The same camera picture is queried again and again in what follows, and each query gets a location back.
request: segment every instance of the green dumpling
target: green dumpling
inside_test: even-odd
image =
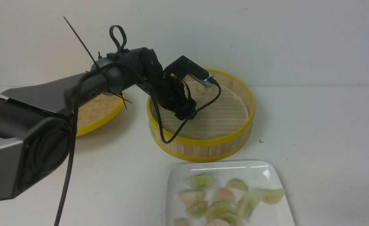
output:
[[[228,183],[226,183],[226,188],[233,188],[241,191],[248,192],[249,188],[247,187],[246,183],[244,183],[240,179],[232,179]]]
[[[222,213],[236,214],[236,211],[232,208],[231,205],[225,202],[214,202],[211,204],[211,206],[208,208],[207,212],[205,213],[205,218],[207,220],[215,219]]]
[[[243,226],[242,221],[233,213],[222,213],[218,219],[224,220],[233,226]]]
[[[192,207],[186,209],[186,215],[192,219],[200,219],[204,216],[208,208],[208,202],[204,201],[202,203],[196,204]]]
[[[236,213],[237,216],[248,221],[253,213],[253,210],[257,207],[259,199],[257,195],[251,191],[244,194],[244,196],[237,202]]]
[[[259,200],[263,201],[269,205],[277,204],[285,195],[285,190],[277,189],[277,190],[256,190],[256,195]]]
[[[194,190],[206,190],[214,184],[214,178],[210,174],[192,176],[187,179],[187,185]]]

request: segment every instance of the dumpling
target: dumpling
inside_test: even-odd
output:
[[[200,219],[204,216],[208,208],[208,202],[204,201],[202,203],[196,204],[192,207],[186,209],[186,215],[192,219]]]
[[[185,207],[194,206],[204,201],[206,192],[204,191],[182,191],[179,193],[179,200]]]
[[[213,219],[207,221],[205,226],[230,226],[230,224],[221,219]]]
[[[247,192],[243,197],[237,202],[236,213],[237,216],[248,221],[252,215],[253,210],[259,203],[259,199],[254,192]]]
[[[245,192],[249,191],[249,188],[247,187],[247,185],[240,179],[230,180],[228,183],[226,183],[226,188],[238,189],[238,190],[245,191]]]
[[[203,174],[199,176],[192,176],[187,180],[187,185],[194,190],[209,189],[214,183],[213,176]]]
[[[173,225],[174,226],[188,226],[188,223],[186,220],[181,218],[181,219],[173,220]]]
[[[212,200],[215,202],[225,202],[230,205],[235,205],[235,196],[233,193],[226,188],[221,188],[216,190],[214,196],[212,197]]]
[[[222,213],[218,219],[224,220],[233,226],[243,226],[242,221],[233,213]]]
[[[277,204],[285,195],[285,190],[256,190],[259,200],[269,205]]]
[[[236,211],[231,207],[231,205],[225,202],[214,202],[208,208],[205,213],[206,219],[215,219],[222,213],[233,213],[236,214]]]

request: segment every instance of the clear plate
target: clear plate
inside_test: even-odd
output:
[[[166,225],[173,226],[173,220],[185,218],[189,226],[204,226],[205,218],[190,219],[185,214],[177,194],[181,191],[190,189],[186,185],[189,176],[209,173],[215,178],[212,188],[207,190],[206,200],[209,205],[216,189],[225,187],[226,182],[233,178],[243,180],[249,189],[281,189],[282,184],[274,168],[268,163],[261,161],[234,161],[234,162],[215,162],[215,163],[196,163],[182,164],[176,166],[170,172],[167,182],[166,196]],[[243,192],[233,190],[236,202],[241,198]],[[289,208],[286,195],[282,200],[274,205],[267,205],[260,202],[256,207],[249,222],[243,221],[244,226],[294,226],[293,217]]]

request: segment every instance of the woven bamboo bottom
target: woven bamboo bottom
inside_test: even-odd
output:
[[[179,133],[179,136],[172,143],[162,142],[159,126],[152,115],[153,105],[150,100],[148,101],[149,126],[155,142],[167,153],[179,159],[192,162],[224,159],[238,151],[249,137],[255,112],[255,103],[251,92],[233,76],[216,70],[209,71],[222,87],[222,93],[224,94],[225,89],[230,92],[226,91],[226,94],[218,99],[219,101],[217,100],[198,113],[195,120],[198,117],[200,122],[206,121],[207,123],[198,122],[186,125],[187,130],[183,129],[183,133]],[[187,76],[186,82],[190,83],[191,81],[192,79]],[[213,97],[215,97],[214,92],[211,93],[209,99]],[[175,121],[168,113],[162,114],[162,108],[160,111],[161,116],[164,116],[162,118],[164,137],[168,140],[173,135],[172,131],[175,131],[181,121]]]
[[[95,130],[112,120],[122,109],[117,96],[99,95],[78,110],[77,136]]]

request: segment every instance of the yellow steamer rim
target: yellow steamer rim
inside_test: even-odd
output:
[[[226,82],[232,80],[229,81],[229,83],[236,84],[237,86],[239,86],[239,89],[243,89],[232,91],[240,96],[245,105],[248,105],[247,113],[249,117],[246,122],[235,132],[223,137],[209,140],[197,140],[177,136],[171,143],[165,144],[160,139],[159,125],[151,112],[151,108],[153,108],[151,99],[148,98],[147,102],[149,128],[156,144],[166,153],[176,158],[195,163],[214,162],[217,160],[221,160],[233,155],[238,150],[240,150],[249,138],[254,113],[256,111],[253,94],[242,81],[228,73],[219,70],[206,70],[213,74],[218,83],[221,84],[223,80],[225,80]],[[163,128],[163,134],[166,140],[170,139],[173,136],[173,133],[169,132],[165,128]]]
[[[77,136],[89,133],[112,120],[124,107],[117,96],[101,94],[78,109]]]

